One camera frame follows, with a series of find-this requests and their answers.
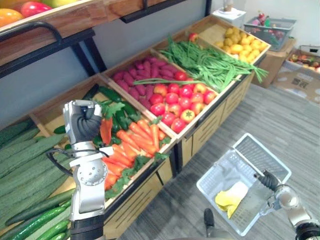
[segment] red tomato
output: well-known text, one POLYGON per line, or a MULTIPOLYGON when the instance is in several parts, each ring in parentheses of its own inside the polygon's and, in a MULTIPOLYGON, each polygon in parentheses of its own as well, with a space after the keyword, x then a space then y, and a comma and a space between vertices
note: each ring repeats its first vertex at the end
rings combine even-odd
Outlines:
POLYGON ((174 74, 174 78, 177 80, 177 81, 185 81, 187 79, 187 74, 183 71, 177 71, 175 74, 174 74))

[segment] robotic hand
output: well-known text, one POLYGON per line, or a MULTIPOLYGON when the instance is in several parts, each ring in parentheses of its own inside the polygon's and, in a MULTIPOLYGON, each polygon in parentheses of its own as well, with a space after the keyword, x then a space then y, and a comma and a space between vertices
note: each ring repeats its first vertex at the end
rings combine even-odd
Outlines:
POLYGON ((320 240, 320 224, 302 206, 297 193, 288 185, 282 184, 272 173, 256 176, 267 188, 274 191, 274 199, 269 206, 275 210, 284 209, 296 233, 295 240, 320 240))

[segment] red fruit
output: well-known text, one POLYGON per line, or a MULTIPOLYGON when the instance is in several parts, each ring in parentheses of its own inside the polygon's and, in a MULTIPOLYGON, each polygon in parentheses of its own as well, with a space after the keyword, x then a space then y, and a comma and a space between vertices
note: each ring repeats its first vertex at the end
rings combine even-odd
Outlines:
POLYGON ((20 12, 25 18, 27 18, 36 14, 43 13, 50 9, 52 9, 52 7, 44 3, 36 2, 36 1, 28 1, 22 5, 20 12))
POLYGON ((168 107, 168 112, 173 113, 176 118, 180 118, 182 107, 177 103, 171 104, 168 107))
POLYGON ((194 92, 194 93, 204 94, 207 90, 208 90, 208 89, 207 89, 207 87, 206 87, 205 84, 203 84, 203 83, 197 83, 197 84, 194 86, 193 92, 194 92))
POLYGON ((184 71, 177 71, 175 74, 174 74, 174 78, 177 80, 177 81, 185 81, 187 79, 188 75, 184 72, 184 71))
POLYGON ((204 95, 198 92, 193 93, 190 100, 191 100, 191 103, 203 103, 204 95))
POLYGON ((162 114, 161 121, 170 127, 175 119, 176 119, 176 116, 172 112, 165 112, 164 114, 162 114))
POLYGON ((203 101, 205 104, 209 104, 213 99, 215 99, 215 97, 216 94, 213 91, 208 90, 203 95, 203 101))
POLYGON ((185 128, 185 126, 186 123, 182 119, 177 118, 173 121, 171 129, 178 134, 185 128))
POLYGON ((191 104, 190 109, 194 111, 195 115, 198 115, 205 108, 205 106, 206 105, 204 103, 195 102, 191 104))
POLYGON ((162 97, 161 94, 159 94, 159 93, 154 93, 154 94, 152 94, 151 97, 149 98, 149 102, 151 103, 151 105, 163 103, 163 102, 164 102, 164 98, 162 97))
POLYGON ((161 94, 162 97, 165 97, 167 95, 167 86, 164 85, 164 84, 161 84, 161 83, 158 83, 155 85, 154 89, 153 89, 153 92, 155 94, 161 94))
POLYGON ((181 97, 179 100, 179 105, 181 106, 182 110, 190 109, 191 100, 187 97, 181 97))
POLYGON ((188 86, 183 86, 182 88, 180 88, 179 95, 180 95, 181 98, 182 97, 191 98, 192 90, 188 86))
POLYGON ((196 114, 194 111, 190 109, 186 109, 181 113, 181 119, 186 123, 189 124, 194 118, 196 117, 196 114))
POLYGON ((168 86, 168 93, 179 94, 179 85, 176 83, 170 83, 168 86))
POLYGON ((179 96, 174 92, 170 92, 165 96, 165 102, 167 104, 175 104, 178 101, 179 101, 179 96))
POLYGON ((156 103, 150 107, 150 111, 156 115, 160 116, 165 113, 166 106, 163 103, 156 103))

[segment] cardboard box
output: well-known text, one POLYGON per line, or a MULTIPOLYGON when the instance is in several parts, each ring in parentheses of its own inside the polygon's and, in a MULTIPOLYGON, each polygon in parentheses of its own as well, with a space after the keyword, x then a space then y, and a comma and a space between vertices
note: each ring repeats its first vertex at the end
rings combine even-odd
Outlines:
POLYGON ((302 98, 320 103, 320 74, 286 60, 273 84, 302 98))

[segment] gray carpet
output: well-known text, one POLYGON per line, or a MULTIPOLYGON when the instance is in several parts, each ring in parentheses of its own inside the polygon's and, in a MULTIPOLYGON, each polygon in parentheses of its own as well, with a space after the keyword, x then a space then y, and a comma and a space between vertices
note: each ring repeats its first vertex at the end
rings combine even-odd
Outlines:
MULTIPOLYGON (((320 219, 320 108, 271 86, 251 85, 244 101, 211 139, 161 190, 121 240, 169 240, 204 237, 203 211, 213 207, 198 191, 198 179, 244 133, 249 132, 292 171, 288 184, 320 219)), ((214 212, 216 226, 237 240, 293 240, 295 234, 283 210, 261 217, 244 237, 214 212)))

